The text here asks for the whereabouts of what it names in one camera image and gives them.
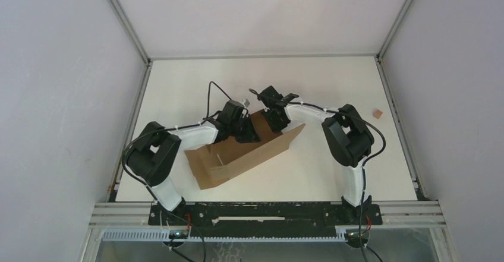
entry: metal frame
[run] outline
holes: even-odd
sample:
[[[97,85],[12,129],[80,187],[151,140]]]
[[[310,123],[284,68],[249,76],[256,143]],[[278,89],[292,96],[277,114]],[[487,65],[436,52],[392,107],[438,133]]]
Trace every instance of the metal frame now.
[[[393,120],[398,130],[399,139],[403,152],[405,154],[408,169],[411,173],[415,188],[418,188],[422,193],[423,189],[419,184],[421,181],[420,174],[415,168],[414,158],[411,149],[408,145],[407,137],[401,125],[401,117],[395,106],[395,100],[390,90],[386,73],[382,67],[382,58],[390,46],[394,35],[398,31],[404,17],[411,7],[413,0],[405,0],[400,12],[398,13],[393,26],[390,28],[385,41],[382,44],[377,55],[372,54],[323,54],[323,55],[243,55],[243,56],[210,56],[210,57],[185,57],[185,58],[155,58],[150,59],[141,44],[136,32],[131,25],[124,9],[119,0],[108,0],[114,13],[121,22],[128,37],[133,41],[142,60],[146,63],[144,77],[138,88],[136,102],[132,109],[131,118],[128,123],[127,131],[124,135],[123,144],[126,145],[133,136],[134,127],[140,111],[141,102],[145,93],[147,82],[152,67],[152,60],[158,59],[233,59],[233,58],[288,58],[288,57],[334,57],[334,56],[374,56],[380,77],[382,79],[383,88],[385,90]],[[121,173],[119,168],[112,182],[112,186],[120,180]],[[375,202],[380,206],[383,225],[373,226],[379,229],[397,229],[397,228],[428,228],[430,229],[431,237],[434,242],[436,254],[439,261],[455,261],[457,262],[452,241],[448,234],[446,222],[443,217],[441,208],[437,201],[379,201]],[[159,241],[167,240],[170,229],[184,229],[185,226],[149,226],[151,203],[97,203],[95,205],[92,217],[90,219],[88,231],[86,233],[84,244],[81,249],[79,261],[95,261],[97,258],[100,243],[102,241]],[[336,226],[335,235],[331,237],[319,238],[206,238],[206,241],[343,241],[342,234],[349,229],[355,229],[357,226]],[[188,241],[199,241],[199,238],[189,237]]]

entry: small brown object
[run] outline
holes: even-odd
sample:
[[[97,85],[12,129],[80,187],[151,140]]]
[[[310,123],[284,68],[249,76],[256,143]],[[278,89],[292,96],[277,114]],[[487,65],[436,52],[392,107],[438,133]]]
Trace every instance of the small brown object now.
[[[383,115],[383,112],[380,111],[379,109],[375,109],[374,112],[373,112],[373,116],[376,118],[376,119],[380,119],[380,116]]]

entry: gray wall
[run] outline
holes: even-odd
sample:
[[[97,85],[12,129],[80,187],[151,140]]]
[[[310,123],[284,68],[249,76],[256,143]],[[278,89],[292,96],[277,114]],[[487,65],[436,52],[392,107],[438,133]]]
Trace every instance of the gray wall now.
[[[0,261],[76,261],[143,63],[106,0],[0,0]]]
[[[504,0],[415,0],[385,58],[462,261],[502,261]]]

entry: robotic arm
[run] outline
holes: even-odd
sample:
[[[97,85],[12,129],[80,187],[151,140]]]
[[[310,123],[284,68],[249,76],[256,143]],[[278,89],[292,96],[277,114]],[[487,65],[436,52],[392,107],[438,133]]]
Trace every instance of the robotic arm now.
[[[261,93],[253,93],[263,102],[263,116],[273,132],[282,131],[291,121],[322,125],[332,156],[344,166],[342,203],[356,216],[366,179],[363,162],[371,152],[374,138],[366,125],[359,121],[361,117],[355,108],[347,104],[336,114],[320,111],[302,102],[292,102],[298,98],[296,94],[283,97],[272,86]],[[229,136],[234,136],[240,143],[260,141],[247,108],[233,100],[226,103],[216,119],[207,118],[195,127],[175,127],[167,131],[157,122],[150,122],[126,152],[125,163],[133,172],[130,175],[144,182],[151,195],[167,211],[174,212],[184,201],[169,178],[178,150],[217,143]],[[362,207],[366,209],[370,205],[371,196],[366,193]]]

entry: brown cardboard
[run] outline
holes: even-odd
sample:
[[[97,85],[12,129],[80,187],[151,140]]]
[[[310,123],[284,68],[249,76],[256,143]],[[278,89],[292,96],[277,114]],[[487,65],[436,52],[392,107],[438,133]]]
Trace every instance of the brown cardboard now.
[[[250,115],[261,142],[237,143],[234,137],[196,150],[186,150],[189,167],[201,190],[213,188],[264,163],[289,149],[304,124],[286,132],[273,133],[260,111]]]

